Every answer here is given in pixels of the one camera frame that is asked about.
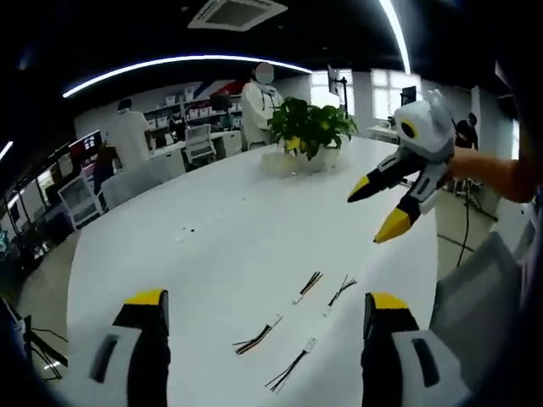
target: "round table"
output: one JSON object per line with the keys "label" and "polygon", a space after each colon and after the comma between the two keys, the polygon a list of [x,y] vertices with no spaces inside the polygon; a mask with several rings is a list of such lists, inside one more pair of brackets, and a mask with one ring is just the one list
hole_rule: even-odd
{"label": "round table", "polygon": [[[169,406],[360,405],[364,293],[404,299],[422,329],[434,305],[434,212],[401,237],[373,237],[406,189],[358,203],[361,176],[396,146],[354,138],[335,169],[277,179],[260,167],[269,146],[205,166],[121,205],[85,227],[72,264],[70,352],[115,318],[124,299],[170,294]],[[322,279],[297,305],[314,271]],[[345,276],[346,290],[323,316]],[[283,320],[237,356],[232,343]],[[317,342],[279,394],[264,385]]]}

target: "green leaves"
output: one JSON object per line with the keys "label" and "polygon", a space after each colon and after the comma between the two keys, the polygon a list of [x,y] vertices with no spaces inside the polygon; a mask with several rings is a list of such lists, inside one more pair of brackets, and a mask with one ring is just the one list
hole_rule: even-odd
{"label": "green leaves", "polygon": [[341,136],[351,139],[357,131],[352,117],[345,117],[342,109],[334,106],[321,109],[296,98],[286,98],[273,112],[268,126],[273,142],[299,137],[300,151],[308,160],[316,156],[320,146],[335,142],[336,148],[341,148]]}

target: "air conditioner vent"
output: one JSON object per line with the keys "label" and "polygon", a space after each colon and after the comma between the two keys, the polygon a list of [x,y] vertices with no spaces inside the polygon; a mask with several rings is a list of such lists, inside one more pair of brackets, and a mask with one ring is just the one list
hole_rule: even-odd
{"label": "air conditioner vent", "polygon": [[246,31],[287,9],[271,0],[209,0],[188,28]]}

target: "ceiling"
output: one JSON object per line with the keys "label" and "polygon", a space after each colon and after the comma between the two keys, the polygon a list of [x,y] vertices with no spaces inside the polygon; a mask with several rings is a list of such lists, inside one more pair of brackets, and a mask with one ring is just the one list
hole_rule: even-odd
{"label": "ceiling", "polygon": [[[247,32],[189,30],[205,0],[19,2],[13,15],[24,30],[9,37],[8,129],[14,140],[1,163],[22,165],[74,136],[73,117],[91,107],[147,89],[185,81],[242,79],[252,64],[183,62],[148,67],[100,82],[63,99],[68,89],[129,64],[190,54],[254,56],[311,69],[374,67],[403,70],[389,22],[378,0],[277,0],[288,11]],[[492,46],[472,18],[448,0],[394,0],[411,70],[423,77],[471,88],[501,89],[494,79]],[[276,76],[297,75],[276,70]]]}

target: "person in white coat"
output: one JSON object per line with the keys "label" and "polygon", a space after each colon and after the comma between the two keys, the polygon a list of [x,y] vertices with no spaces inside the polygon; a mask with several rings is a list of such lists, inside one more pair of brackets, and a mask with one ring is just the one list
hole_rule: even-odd
{"label": "person in white coat", "polygon": [[118,115],[107,135],[108,144],[115,147],[124,170],[138,167],[149,159],[148,122],[140,112],[131,111],[132,101],[119,103]]}
{"label": "person in white coat", "polygon": [[267,121],[272,118],[275,108],[283,103],[277,89],[269,85],[272,80],[273,66],[262,63],[242,91],[242,126],[249,149],[270,143]]}

